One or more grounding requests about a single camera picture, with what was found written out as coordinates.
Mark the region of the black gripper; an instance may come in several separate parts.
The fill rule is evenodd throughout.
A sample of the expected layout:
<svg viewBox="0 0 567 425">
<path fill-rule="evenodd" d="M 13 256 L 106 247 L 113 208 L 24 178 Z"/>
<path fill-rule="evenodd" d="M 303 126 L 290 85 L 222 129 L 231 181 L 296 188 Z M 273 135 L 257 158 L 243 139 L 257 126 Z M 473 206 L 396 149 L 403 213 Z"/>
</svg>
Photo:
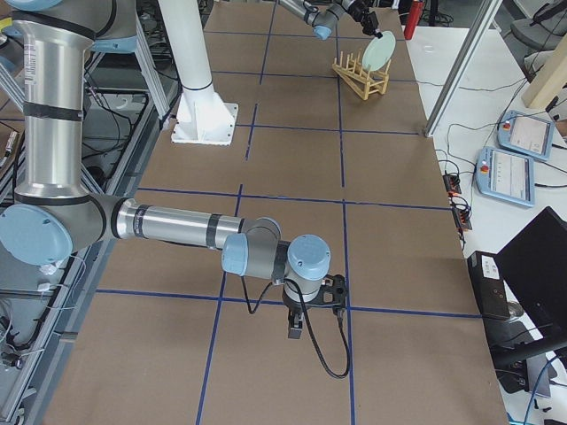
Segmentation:
<svg viewBox="0 0 567 425">
<path fill-rule="evenodd" d="M 355 22 L 362 26 L 365 35 L 374 35 L 380 39 L 383 37 L 381 31 L 377 30 L 377 15 L 370 10 L 373 2 L 367 0 L 354 0 L 349 5 L 349 15 Z"/>
<path fill-rule="evenodd" d="M 302 306 L 299 301 L 290 298 L 288 295 L 283 295 L 283 303 L 288 307 L 288 337 L 290 339 L 299 340 L 303 330 L 303 312 L 308 309 L 308 306 Z"/>
</svg>

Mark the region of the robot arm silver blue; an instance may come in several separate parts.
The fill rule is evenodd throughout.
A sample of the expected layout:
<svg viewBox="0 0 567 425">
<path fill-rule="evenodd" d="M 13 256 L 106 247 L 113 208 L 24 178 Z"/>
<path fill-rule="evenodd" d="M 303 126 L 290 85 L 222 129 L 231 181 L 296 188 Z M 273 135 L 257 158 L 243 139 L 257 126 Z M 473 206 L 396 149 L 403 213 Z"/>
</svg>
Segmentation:
<svg viewBox="0 0 567 425">
<path fill-rule="evenodd" d="M 26 171 L 1 215 L 1 242 L 43 266 L 101 240 L 143 238 L 221 253 L 222 269 L 283 289 L 288 335 L 311 329 L 308 309 L 329 290 L 330 247 L 319 236 L 284 241 L 278 223 L 143 205 L 81 182 L 84 64 L 88 50 L 131 53 L 133 1 L 13 1 L 24 44 Z"/>
<path fill-rule="evenodd" d="M 379 29 L 377 14 L 370 10 L 371 1 L 332 1 L 325 10 L 320 10 L 308 1 L 281 0 L 276 3 L 309 25 L 315 37 L 323 41 L 329 38 L 345 14 L 361 25 L 365 35 L 376 38 L 383 36 Z"/>
</svg>

